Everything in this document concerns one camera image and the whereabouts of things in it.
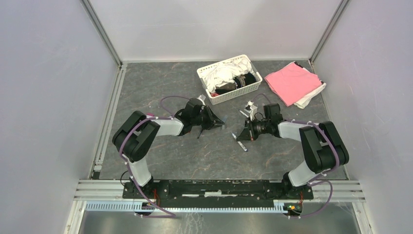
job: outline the white plastic basket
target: white plastic basket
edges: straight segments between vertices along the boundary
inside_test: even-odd
[[[255,83],[253,83],[253,84],[250,84],[250,85],[247,85],[247,86],[245,86],[245,87],[242,87],[242,88],[233,90],[233,91],[231,91],[231,92],[228,92],[228,93],[225,93],[225,94],[221,94],[221,95],[216,96],[216,97],[212,97],[212,96],[211,96],[211,94],[209,93],[209,91],[208,91],[208,89],[207,89],[207,86],[206,86],[205,83],[204,83],[204,80],[201,78],[201,73],[202,73],[202,72],[204,72],[205,70],[208,70],[208,69],[213,69],[214,67],[218,66],[218,64],[221,63],[221,62],[223,62],[223,63],[230,63],[230,62],[232,62],[232,61],[236,61],[236,60],[238,60],[238,59],[244,59],[244,58],[247,59],[247,60],[251,63],[251,60],[248,58],[248,56],[246,56],[246,55],[240,55],[240,56],[236,56],[236,57],[233,57],[233,58],[229,58],[229,59],[226,59],[226,60],[223,60],[223,61],[220,61],[220,62],[211,64],[211,65],[208,65],[208,66],[205,66],[205,67],[198,68],[198,70],[196,70],[196,72],[198,73],[199,79],[201,80],[202,85],[203,85],[203,87],[204,87],[204,89],[205,89],[205,91],[206,91],[206,95],[208,96],[208,98],[209,98],[209,100],[211,101],[212,105],[216,105],[216,104],[218,104],[218,103],[221,103],[221,102],[224,102],[224,101],[228,101],[228,100],[230,100],[230,99],[239,97],[239,96],[241,96],[241,95],[243,95],[243,94],[251,93],[251,92],[253,92],[253,91],[255,91],[255,90],[258,89],[258,86],[261,84],[263,78],[261,77],[260,73],[257,71],[257,69],[254,67],[254,65],[253,65],[252,63],[251,63],[251,67],[252,67],[251,74],[255,76],[255,79],[257,80],[257,82],[255,82]]]

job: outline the stack of towels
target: stack of towels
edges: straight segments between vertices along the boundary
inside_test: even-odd
[[[297,62],[267,75],[265,81],[286,106],[294,104],[301,109],[304,109],[326,86],[316,74],[309,72]]]

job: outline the gray floor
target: gray floor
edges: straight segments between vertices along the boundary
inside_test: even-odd
[[[253,61],[264,78],[291,61]],[[101,179],[119,179],[126,170],[112,145],[113,134],[135,110],[167,116],[160,108],[159,100],[169,95],[197,97],[205,94],[196,70],[213,62],[162,62],[131,63],[127,66],[119,103],[113,121],[110,140],[105,154]],[[299,63],[310,70],[307,61]],[[192,128],[185,136],[157,137],[147,154],[149,170],[155,179],[281,179],[282,175],[303,161],[300,142],[261,135],[257,141],[244,142],[244,153],[234,141],[230,131],[240,133],[245,117],[242,109],[256,94],[265,93],[273,103],[279,103],[285,118],[325,121],[327,113],[321,95],[316,96],[305,109],[286,107],[263,81],[255,92],[212,106],[218,117],[228,116],[226,128],[204,131],[199,139],[200,126]],[[186,100],[170,98],[165,105],[173,111],[184,108]],[[267,101],[260,97],[256,103],[259,112]],[[346,179],[341,167],[328,176],[330,179]]]
[[[305,204],[304,214],[319,209]],[[126,212],[85,212],[80,234],[359,234],[351,203],[330,203],[320,214],[288,220],[282,214],[177,213],[177,218],[138,218]]]

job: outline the black cable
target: black cable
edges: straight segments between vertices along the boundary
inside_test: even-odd
[[[123,185],[123,187],[125,186],[125,184],[122,184],[122,177],[123,177],[123,175],[125,175],[126,172],[128,172],[128,171],[125,171],[125,172],[122,173],[122,175],[120,176],[120,184]]]
[[[256,117],[256,115],[257,115],[257,114],[260,114],[260,115],[261,115],[261,119],[260,119],[260,120],[263,120],[263,119],[264,119],[263,114],[262,114],[262,113],[260,113],[260,112],[255,113],[255,114],[254,114],[254,118],[257,118],[257,117]]]

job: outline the gray tabletop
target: gray tabletop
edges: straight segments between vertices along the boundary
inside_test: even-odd
[[[291,61],[253,61],[264,78]],[[214,62],[157,62],[130,63],[127,66],[110,140],[106,150],[100,179],[119,179],[126,166],[112,144],[112,137],[133,111],[168,116],[159,105],[162,97],[181,95],[188,98],[205,94],[196,70]],[[310,70],[307,61],[298,61]],[[232,138],[231,131],[238,134],[244,126],[245,117],[239,113],[256,94],[265,93],[272,103],[279,103],[284,118],[328,120],[321,95],[314,97],[305,109],[286,107],[265,81],[255,92],[242,95],[217,105],[209,105],[218,117],[228,116],[225,129],[204,131],[192,128],[185,136],[160,136],[153,142],[147,154],[150,172],[155,179],[281,179],[283,174],[297,167],[303,160],[301,143],[280,139],[269,134],[260,135],[253,142],[243,142],[244,152]],[[169,98],[165,105],[173,111],[185,107],[186,100]],[[263,97],[256,99],[258,111],[263,112]],[[346,179],[344,168],[328,175],[330,179]]]

